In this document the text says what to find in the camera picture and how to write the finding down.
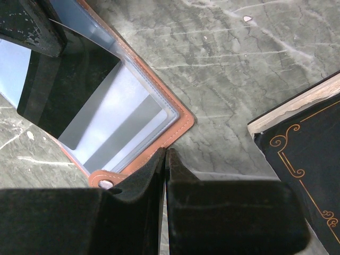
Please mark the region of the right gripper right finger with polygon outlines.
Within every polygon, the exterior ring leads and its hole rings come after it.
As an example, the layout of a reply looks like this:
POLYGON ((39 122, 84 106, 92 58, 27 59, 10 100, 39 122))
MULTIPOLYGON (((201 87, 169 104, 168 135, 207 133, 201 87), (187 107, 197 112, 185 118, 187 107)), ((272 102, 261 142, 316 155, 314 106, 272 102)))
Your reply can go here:
POLYGON ((310 232, 293 190, 279 181, 202 181, 166 153, 170 254, 296 254, 310 232))

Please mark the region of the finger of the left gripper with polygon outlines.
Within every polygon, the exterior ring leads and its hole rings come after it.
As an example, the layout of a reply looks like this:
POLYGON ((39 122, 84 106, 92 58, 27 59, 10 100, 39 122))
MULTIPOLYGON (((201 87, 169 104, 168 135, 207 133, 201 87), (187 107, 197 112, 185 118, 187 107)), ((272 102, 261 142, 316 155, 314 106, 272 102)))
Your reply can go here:
POLYGON ((1 1, 1 39, 50 57, 60 56, 66 47, 59 20, 50 1, 1 1))

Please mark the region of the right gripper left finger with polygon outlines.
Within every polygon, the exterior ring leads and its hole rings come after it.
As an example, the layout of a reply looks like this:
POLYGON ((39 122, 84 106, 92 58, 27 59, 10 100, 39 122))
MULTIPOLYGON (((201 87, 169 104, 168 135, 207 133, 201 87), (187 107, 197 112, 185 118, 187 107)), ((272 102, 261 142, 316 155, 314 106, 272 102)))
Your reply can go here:
POLYGON ((1 254, 159 254, 164 161, 108 190, 2 189, 1 254))

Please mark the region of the pink leather card holder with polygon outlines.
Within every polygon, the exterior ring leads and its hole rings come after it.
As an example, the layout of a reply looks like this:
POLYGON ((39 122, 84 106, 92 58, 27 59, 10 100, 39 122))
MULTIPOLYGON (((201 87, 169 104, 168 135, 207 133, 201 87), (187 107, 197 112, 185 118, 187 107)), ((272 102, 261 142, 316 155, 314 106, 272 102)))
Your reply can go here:
POLYGON ((194 124, 86 1, 1 1, 1 95, 93 187, 124 180, 194 124))

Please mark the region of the white silver VIP card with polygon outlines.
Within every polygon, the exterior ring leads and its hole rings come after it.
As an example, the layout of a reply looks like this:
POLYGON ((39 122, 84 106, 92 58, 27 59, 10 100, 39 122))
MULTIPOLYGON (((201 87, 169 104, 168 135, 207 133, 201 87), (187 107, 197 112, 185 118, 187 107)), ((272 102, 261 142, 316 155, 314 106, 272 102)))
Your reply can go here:
POLYGON ((119 63, 58 138, 88 173, 119 172, 177 118, 177 111, 119 63))

